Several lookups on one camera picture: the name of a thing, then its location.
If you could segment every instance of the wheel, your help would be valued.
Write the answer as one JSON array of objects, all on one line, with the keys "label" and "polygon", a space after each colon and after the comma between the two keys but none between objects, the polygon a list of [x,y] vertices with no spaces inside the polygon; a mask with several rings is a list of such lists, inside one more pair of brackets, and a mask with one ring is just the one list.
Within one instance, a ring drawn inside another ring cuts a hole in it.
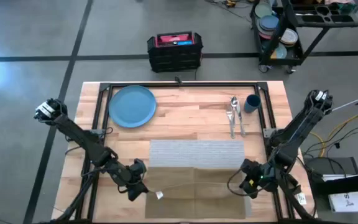
[{"label": "wheel", "polygon": [[287,72],[287,74],[291,75],[292,73],[296,72],[295,67],[293,67],[291,65],[287,65],[286,72]]},{"label": "wheel", "polygon": [[259,65],[259,71],[261,71],[262,73],[268,72],[269,69],[270,68],[267,65]]}]

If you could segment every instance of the cart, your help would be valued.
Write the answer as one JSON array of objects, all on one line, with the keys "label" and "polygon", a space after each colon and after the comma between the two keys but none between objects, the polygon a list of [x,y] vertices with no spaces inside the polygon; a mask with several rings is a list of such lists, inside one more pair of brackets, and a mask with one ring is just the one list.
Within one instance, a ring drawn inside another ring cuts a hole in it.
[{"label": "cart", "polygon": [[[331,28],[357,27],[358,19],[353,12],[341,14],[337,4],[331,5],[293,5],[289,0],[282,0],[283,7],[272,7],[272,10],[279,18],[276,29],[269,40],[265,49],[262,49],[262,41],[265,40],[259,35],[257,28],[257,16],[255,7],[260,0],[255,0],[250,12],[252,27],[254,30],[255,43],[259,53],[259,70],[263,73],[268,72],[275,65],[286,66],[287,74],[292,74],[296,66],[301,65],[316,47],[318,42]],[[297,27],[317,27],[323,28],[306,51],[303,51],[300,38],[293,47],[287,48],[285,58],[271,58],[277,48],[281,36],[285,29],[290,28],[296,33]]]}]

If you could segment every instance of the black toolbox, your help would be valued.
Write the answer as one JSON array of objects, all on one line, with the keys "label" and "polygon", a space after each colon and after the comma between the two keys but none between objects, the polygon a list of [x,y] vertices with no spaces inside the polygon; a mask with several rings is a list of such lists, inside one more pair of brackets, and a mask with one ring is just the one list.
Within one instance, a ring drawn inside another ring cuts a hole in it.
[{"label": "black toolbox", "polygon": [[147,41],[154,72],[197,69],[201,65],[202,48],[201,36],[190,31],[158,34]]}]

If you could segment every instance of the gray cloth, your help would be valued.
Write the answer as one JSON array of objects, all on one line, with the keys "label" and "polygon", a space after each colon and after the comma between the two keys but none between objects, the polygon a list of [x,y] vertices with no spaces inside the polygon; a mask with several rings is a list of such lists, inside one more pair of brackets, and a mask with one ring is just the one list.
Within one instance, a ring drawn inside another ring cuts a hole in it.
[{"label": "gray cloth", "polygon": [[150,167],[238,169],[243,141],[151,140]]},{"label": "gray cloth", "polygon": [[[243,160],[242,141],[152,140],[145,217],[244,219],[250,215],[249,198],[226,187]],[[238,188],[243,178],[236,175],[231,189],[243,193]]]}]

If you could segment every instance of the cup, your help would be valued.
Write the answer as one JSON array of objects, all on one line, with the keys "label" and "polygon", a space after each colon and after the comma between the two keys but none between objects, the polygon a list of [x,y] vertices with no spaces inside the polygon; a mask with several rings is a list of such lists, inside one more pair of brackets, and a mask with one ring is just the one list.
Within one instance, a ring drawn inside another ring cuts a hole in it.
[{"label": "cup", "polygon": [[251,94],[247,97],[246,103],[244,103],[244,110],[246,113],[252,113],[260,106],[260,98],[255,94]]}]

